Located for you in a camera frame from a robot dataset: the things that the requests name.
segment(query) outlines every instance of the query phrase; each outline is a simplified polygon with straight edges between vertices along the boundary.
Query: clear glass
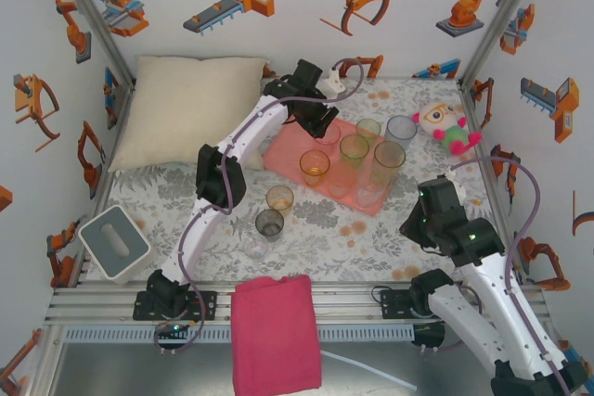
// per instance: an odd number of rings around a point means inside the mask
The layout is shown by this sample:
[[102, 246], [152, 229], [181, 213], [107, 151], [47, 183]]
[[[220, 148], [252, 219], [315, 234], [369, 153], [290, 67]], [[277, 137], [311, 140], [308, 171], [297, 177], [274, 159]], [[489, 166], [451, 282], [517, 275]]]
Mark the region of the clear glass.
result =
[[243, 239], [241, 250], [243, 250], [243, 253], [249, 258], [258, 262], [268, 253], [270, 246], [265, 237], [248, 234]]
[[274, 185], [270, 187], [266, 194], [268, 207], [279, 211], [285, 218], [291, 213], [291, 206], [294, 200], [293, 191], [285, 185]]
[[326, 134], [323, 138], [317, 138], [316, 148], [321, 150], [326, 155], [330, 156], [338, 146], [338, 142], [341, 140], [341, 128], [338, 124], [331, 122], [326, 129]]
[[279, 211], [266, 209], [256, 216], [256, 230], [269, 242], [275, 242], [280, 238], [283, 227], [285, 219]]
[[305, 183], [316, 187], [324, 180], [324, 173], [330, 168], [330, 159], [321, 150], [308, 150], [299, 159], [299, 167]]
[[330, 166], [326, 174], [328, 191], [334, 198], [343, 198], [356, 183], [356, 169], [347, 162], [337, 162]]
[[369, 143], [360, 134], [348, 134], [341, 141], [341, 160], [358, 169], [369, 153]]
[[381, 124], [371, 118], [364, 118], [356, 124], [356, 132], [367, 139], [370, 146], [373, 146], [380, 136]]
[[388, 120], [383, 140], [394, 141], [406, 150], [417, 131], [417, 124], [411, 118], [405, 115], [396, 115]]
[[356, 173], [356, 204], [362, 209], [376, 204], [390, 180], [385, 175], [378, 175], [374, 172], [372, 166], [364, 166]]
[[383, 141], [373, 151], [371, 168], [377, 175], [385, 176], [388, 181], [392, 181], [406, 159], [407, 153], [402, 146], [394, 141]]

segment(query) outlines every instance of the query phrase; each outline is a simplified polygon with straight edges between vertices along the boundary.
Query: floral tablecloth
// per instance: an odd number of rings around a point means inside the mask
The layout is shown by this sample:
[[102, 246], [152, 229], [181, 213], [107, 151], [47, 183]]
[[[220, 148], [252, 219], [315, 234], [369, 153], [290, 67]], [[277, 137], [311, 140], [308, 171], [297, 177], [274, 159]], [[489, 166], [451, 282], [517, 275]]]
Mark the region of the floral tablecloth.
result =
[[[347, 88], [355, 81], [345, 80]], [[431, 100], [440, 100], [462, 113], [454, 81], [365, 80], [352, 97], [337, 104], [339, 117], [357, 122], [363, 117], [382, 123], [397, 114], [411, 116]], [[262, 152], [274, 136], [261, 145]], [[463, 159], [473, 157], [469, 152]], [[382, 210], [374, 217], [347, 208], [268, 171], [244, 172], [248, 192], [241, 203], [216, 228], [199, 264], [192, 272], [201, 281], [243, 281], [261, 275], [307, 274], [314, 281], [409, 280], [421, 272], [440, 267], [451, 274], [448, 258], [430, 255], [398, 233], [417, 200], [417, 183], [445, 173], [459, 159], [450, 157], [432, 137], [419, 131], [407, 150], [407, 161]], [[117, 172], [109, 205], [121, 204], [135, 219], [159, 252], [159, 259], [137, 279], [146, 279], [175, 249], [195, 199], [196, 165], [169, 163]], [[478, 164], [456, 174], [467, 197], [469, 218], [492, 211]], [[288, 185], [295, 193], [283, 237], [259, 261], [242, 250], [246, 236], [255, 235], [254, 219], [266, 209], [265, 194], [273, 185]], [[84, 279], [100, 279], [91, 265]]]

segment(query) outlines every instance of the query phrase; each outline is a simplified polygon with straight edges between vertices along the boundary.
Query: pink towel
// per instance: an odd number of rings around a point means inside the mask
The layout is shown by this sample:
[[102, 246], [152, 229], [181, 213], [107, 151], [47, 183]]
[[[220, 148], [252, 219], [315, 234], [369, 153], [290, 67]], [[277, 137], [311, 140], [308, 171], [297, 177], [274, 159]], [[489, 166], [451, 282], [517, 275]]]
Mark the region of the pink towel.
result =
[[317, 389], [322, 360], [307, 275], [260, 277], [231, 296], [233, 387], [237, 396]]

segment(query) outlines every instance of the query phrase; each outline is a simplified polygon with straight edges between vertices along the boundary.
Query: pillow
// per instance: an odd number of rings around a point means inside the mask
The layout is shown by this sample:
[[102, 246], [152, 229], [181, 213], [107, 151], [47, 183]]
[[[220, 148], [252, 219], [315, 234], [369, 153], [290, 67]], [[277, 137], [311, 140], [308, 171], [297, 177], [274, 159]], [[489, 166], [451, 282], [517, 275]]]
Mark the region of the pillow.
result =
[[[197, 162], [198, 150], [226, 138], [260, 98], [258, 57], [138, 58], [136, 91], [110, 172], [170, 161]], [[256, 154], [245, 167], [260, 167]]]

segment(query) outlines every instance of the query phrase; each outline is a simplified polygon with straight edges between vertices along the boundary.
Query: stuffed doll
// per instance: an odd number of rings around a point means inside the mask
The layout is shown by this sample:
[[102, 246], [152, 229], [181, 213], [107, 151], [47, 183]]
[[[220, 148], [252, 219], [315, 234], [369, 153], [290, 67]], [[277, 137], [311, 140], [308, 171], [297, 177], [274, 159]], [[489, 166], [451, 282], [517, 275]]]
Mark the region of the stuffed doll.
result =
[[466, 118], [457, 119], [454, 109], [443, 102], [430, 102], [423, 106], [419, 113], [415, 113], [412, 119], [421, 129], [441, 141], [444, 149], [455, 157], [459, 157], [483, 139], [478, 132], [468, 134], [462, 128], [466, 125]]

